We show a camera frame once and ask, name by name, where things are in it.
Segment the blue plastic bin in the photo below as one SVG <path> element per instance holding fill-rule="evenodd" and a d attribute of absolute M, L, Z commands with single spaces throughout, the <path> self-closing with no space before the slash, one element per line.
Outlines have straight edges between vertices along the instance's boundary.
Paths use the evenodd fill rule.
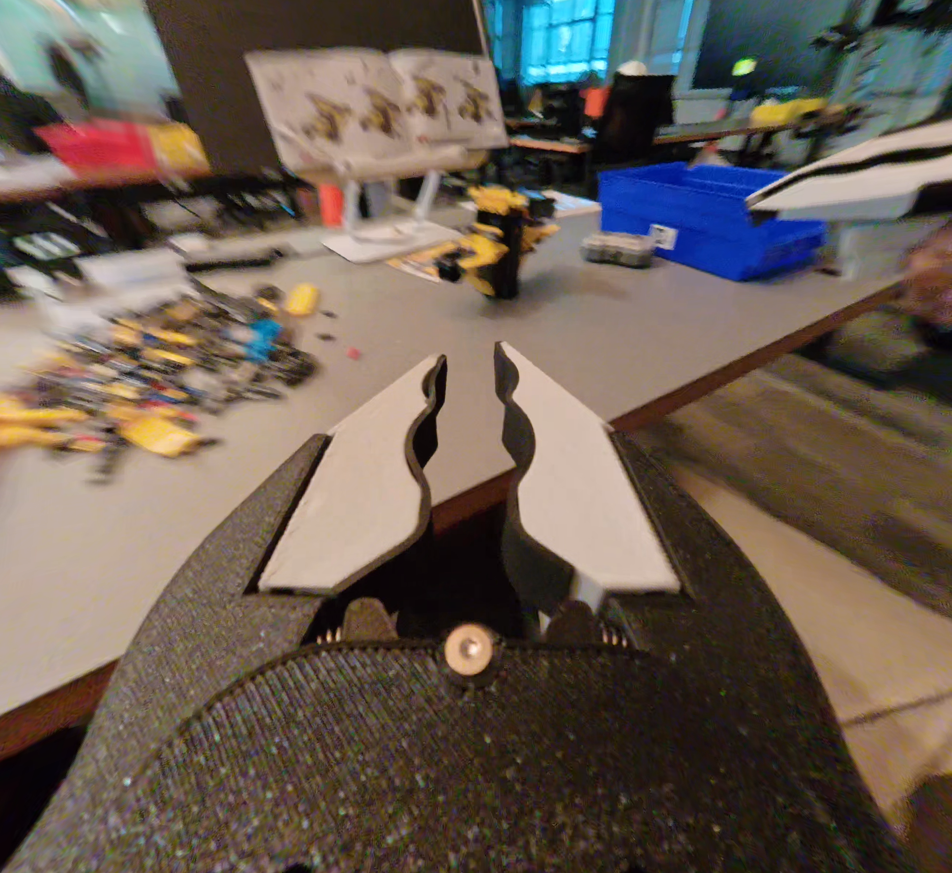
<path fill-rule="evenodd" d="M 811 265 L 827 241 L 821 221 L 755 221 L 753 193 L 782 173 L 666 163 L 599 175 L 601 229 L 641 234 L 656 255 L 734 282 L 760 281 Z"/>

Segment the open instruction booklet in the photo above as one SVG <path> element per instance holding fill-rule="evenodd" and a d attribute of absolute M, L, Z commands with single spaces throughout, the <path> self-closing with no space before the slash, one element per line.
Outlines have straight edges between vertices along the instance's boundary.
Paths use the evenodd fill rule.
<path fill-rule="evenodd" d="M 492 61 L 433 49 L 244 55 L 272 142 L 292 171 L 429 168 L 507 143 Z"/>

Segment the red and yellow box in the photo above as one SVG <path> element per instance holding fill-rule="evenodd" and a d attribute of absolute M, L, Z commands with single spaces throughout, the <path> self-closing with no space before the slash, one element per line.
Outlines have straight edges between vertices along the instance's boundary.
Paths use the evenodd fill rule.
<path fill-rule="evenodd" d="M 199 136 L 184 123 L 101 119 L 60 123 L 35 132 L 78 175 L 123 170 L 206 173 L 210 169 Z"/>

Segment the wooden background table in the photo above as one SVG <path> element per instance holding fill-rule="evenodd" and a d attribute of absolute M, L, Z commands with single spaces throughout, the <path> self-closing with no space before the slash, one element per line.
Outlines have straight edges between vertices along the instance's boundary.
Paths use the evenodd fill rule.
<path fill-rule="evenodd" d="M 723 153 L 731 155 L 735 165 L 741 168 L 766 169 L 773 162 L 772 148 L 776 138 L 783 133 L 798 134 L 810 129 L 819 114 L 808 115 L 796 125 L 754 128 L 749 125 L 747 118 L 741 120 L 715 120 L 708 123 L 695 123 L 674 127 L 670 131 L 659 129 L 655 145 L 657 153 L 649 160 L 649 165 L 662 163 L 684 162 L 689 160 L 705 143 L 711 140 L 720 141 Z M 511 145 L 519 150 L 542 153 L 557 160 L 582 161 L 585 173 L 596 174 L 591 165 L 590 152 L 594 144 L 594 135 L 579 138 L 576 141 L 541 139 L 539 136 L 519 134 L 511 138 Z"/>

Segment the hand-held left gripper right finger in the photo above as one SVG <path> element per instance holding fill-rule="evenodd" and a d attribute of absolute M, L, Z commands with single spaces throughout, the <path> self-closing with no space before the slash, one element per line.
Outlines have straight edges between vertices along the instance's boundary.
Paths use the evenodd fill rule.
<path fill-rule="evenodd" d="M 677 596 L 683 582 L 620 449 L 619 434 L 510 343 L 494 346 L 503 444 L 514 464 L 506 576 L 545 617 L 615 596 Z"/>

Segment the yellow toy brick vehicle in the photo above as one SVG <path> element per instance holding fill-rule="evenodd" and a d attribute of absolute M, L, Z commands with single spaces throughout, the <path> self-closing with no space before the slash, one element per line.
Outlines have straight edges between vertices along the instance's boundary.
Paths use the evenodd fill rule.
<path fill-rule="evenodd" d="M 433 261 L 437 278 L 466 281 L 486 298 L 511 301 L 520 294 L 523 260 L 558 227 L 555 200 L 540 191 L 476 186 L 469 189 L 475 221 Z"/>

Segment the pile of toy brick pieces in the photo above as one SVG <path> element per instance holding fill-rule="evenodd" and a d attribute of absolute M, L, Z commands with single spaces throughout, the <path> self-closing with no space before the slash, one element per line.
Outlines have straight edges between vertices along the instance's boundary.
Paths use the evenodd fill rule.
<path fill-rule="evenodd" d="M 282 401 L 318 372 L 295 342 L 318 308 L 288 316 L 289 292 L 264 285 L 236 296 L 193 282 L 149 308 L 59 332 L 2 390 L 2 453 L 87 454 L 90 481 L 107 485 L 129 451 L 175 460 L 220 445 L 203 430 L 208 419 Z"/>

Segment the grey brick motor block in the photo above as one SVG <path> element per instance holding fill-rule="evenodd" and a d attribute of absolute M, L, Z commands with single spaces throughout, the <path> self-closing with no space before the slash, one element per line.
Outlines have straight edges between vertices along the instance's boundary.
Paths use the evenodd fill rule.
<path fill-rule="evenodd" d="M 580 251 L 589 263 L 645 270 L 653 262 L 655 248 L 655 241 L 646 235 L 595 232 L 582 241 Z"/>

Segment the yellow plastic bin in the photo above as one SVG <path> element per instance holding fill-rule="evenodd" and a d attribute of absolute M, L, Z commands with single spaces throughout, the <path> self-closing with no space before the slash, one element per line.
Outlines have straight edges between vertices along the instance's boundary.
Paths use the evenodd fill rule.
<path fill-rule="evenodd" d="M 826 107 L 824 97 L 798 97 L 784 102 L 770 99 L 756 105 L 747 122 L 754 128 L 796 125 L 803 117 L 820 114 Z"/>

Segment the person's right hand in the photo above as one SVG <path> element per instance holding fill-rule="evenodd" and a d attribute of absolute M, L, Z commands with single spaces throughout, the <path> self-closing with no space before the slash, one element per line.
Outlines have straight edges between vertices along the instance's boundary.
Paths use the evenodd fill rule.
<path fill-rule="evenodd" d="M 951 222 L 911 250 L 901 306 L 928 347 L 951 351 Z"/>

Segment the white book stand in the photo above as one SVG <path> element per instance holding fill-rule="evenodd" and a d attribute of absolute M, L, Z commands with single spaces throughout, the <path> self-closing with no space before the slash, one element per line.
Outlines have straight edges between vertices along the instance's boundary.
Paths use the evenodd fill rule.
<path fill-rule="evenodd" d="M 292 230 L 286 239 L 290 255 L 312 257 L 326 250 L 352 264 L 370 264 L 432 248 L 461 237 L 458 230 L 431 219 L 433 203 L 444 173 L 468 169 L 482 151 L 461 145 L 443 145 L 385 159 L 338 158 L 329 165 L 298 174 L 317 182 L 334 174 L 344 197 L 342 224 L 338 228 Z M 422 189 L 410 213 L 363 220 L 359 215 L 361 188 L 368 184 L 422 176 Z"/>

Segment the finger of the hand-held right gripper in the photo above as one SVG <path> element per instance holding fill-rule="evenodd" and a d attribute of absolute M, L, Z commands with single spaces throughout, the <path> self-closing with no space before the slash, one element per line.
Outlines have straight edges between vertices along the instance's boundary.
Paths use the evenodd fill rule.
<path fill-rule="evenodd" d="M 951 161 L 879 163 L 789 176 L 747 198 L 754 216 L 783 221 L 894 222 L 950 212 Z"/>
<path fill-rule="evenodd" d="M 872 179 L 950 179 L 951 122 L 884 134 L 804 166 L 787 179 L 844 176 Z"/>

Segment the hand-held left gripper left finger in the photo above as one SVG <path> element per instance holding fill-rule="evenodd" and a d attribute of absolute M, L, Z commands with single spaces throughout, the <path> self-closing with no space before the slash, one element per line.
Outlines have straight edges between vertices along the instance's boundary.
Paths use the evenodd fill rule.
<path fill-rule="evenodd" d="M 446 376 L 446 356 L 427 356 L 329 431 L 259 591 L 336 596 L 421 539 Z"/>

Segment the dark wall screen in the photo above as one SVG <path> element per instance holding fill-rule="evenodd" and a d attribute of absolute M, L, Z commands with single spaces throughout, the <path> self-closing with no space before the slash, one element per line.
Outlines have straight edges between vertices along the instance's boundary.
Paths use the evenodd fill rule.
<path fill-rule="evenodd" d="M 847 1 L 710 0 L 691 90 L 820 93 L 831 48 L 814 43 Z"/>

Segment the black office chair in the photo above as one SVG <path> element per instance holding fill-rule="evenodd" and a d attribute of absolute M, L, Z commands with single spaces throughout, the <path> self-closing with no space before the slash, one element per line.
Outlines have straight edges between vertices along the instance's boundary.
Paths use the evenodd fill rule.
<path fill-rule="evenodd" d="M 648 165 L 659 129 L 674 123 L 672 74 L 617 70 L 590 152 L 594 170 Z"/>

